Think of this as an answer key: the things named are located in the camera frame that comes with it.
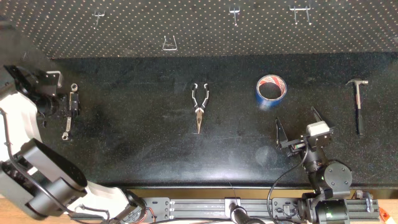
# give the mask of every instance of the hammer handle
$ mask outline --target hammer handle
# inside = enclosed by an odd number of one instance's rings
[[[358,122],[358,134],[359,136],[363,136],[364,131],[363,131],[363,119],[362,119],[361,109],[357,109],[356,119]]]

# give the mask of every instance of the wooden floor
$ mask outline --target wooden floor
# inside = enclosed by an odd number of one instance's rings
[[[162,190],[160,192],[168,192],[169,197],[172,197],[173,190]],[[236,195],[241,198],[253,198],[248,196],[249,195],[255,195],[256,198],[262,198],[263,195],[267,194],[267,191],[264,191],[263,194],[259,194],[262,191],[257,191],[256,190],[236,190]],[[297,192],[301,194],[300,191],[294,191],[293,193],[288,192],[288,193],[278,193],[276,192],[275,196],[276,197],[281,197],[279,194],[283,194],[283,197],[296,197]],[[149,197],[149,195],[144,194],[143,192],[136,192],[140,197]],[[187,195],[189,195],[190,198],[213,198],[213,197],[204,197],[203,191],[200,192],[201,197],[196,197],[195,196],[195,191],[192,192],[186,192]],[[223,197],[230,197],[230,194],[221,194],[220,192],[216,192],[217,198],[223,198]],[[150,194],[151,197],[161,197],[161,195],[153,195]],[[174,195],[175,197],[172,198],[187,198],[185,194],[176,194]],[[382,207],[385,211],[387,211],[395,221],[398,221],[398,200],[379,200],[379,206]],[[19,210],[17,207],[15,207],[10,201],[4,198],[0,198],[0,223],[25,223],[25,224],[62,224],[62,223],[76,223],[72,220],[69,219],[66,215],[62,215],[61,217],[48,217],[44,221],[36,221],[31,219],[31,217],[27,216],[25,213],[23,213],[21,210]],[[373,223],[382,223],[382,222],[366,222],[366,224],[373,224]]]

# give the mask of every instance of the wooden surface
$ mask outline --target wooden surface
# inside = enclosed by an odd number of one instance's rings
[[[395,221],[398,221],[398,200],[379,200],[379,205],[387,211]],[[15,207],[7,199],[0,199],[0,223],[25,223],[25,224],[55,224],[76,223],[66,215],[61,217],[48,217],[44,221],[36,221]]]

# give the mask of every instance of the hammer head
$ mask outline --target hammer head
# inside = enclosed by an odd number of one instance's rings
[[[362,80],[360,78],[353,78],[352,80],[348,81],[346,85],[348,85],[349,83],[354,83],[354,85],[360,85],[360,84],[367,85],[369,81]]]

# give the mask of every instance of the pliers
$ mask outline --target pliers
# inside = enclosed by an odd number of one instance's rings
[[[201,125],[203,113],[205,112],[206,105],[209,102],[209,89],[207,88],[207,85],[208,85],[207,83],[204,84],[204,87],[206,90],[206,98],[200,107],[199,107],[197,99],[196,99],[198,84],[194,83],[193,88],[192,88],[192,102],[193,102],[193,108],[195,110],[195,113],[197,114],[198,134],[200,133],[200,125]]]

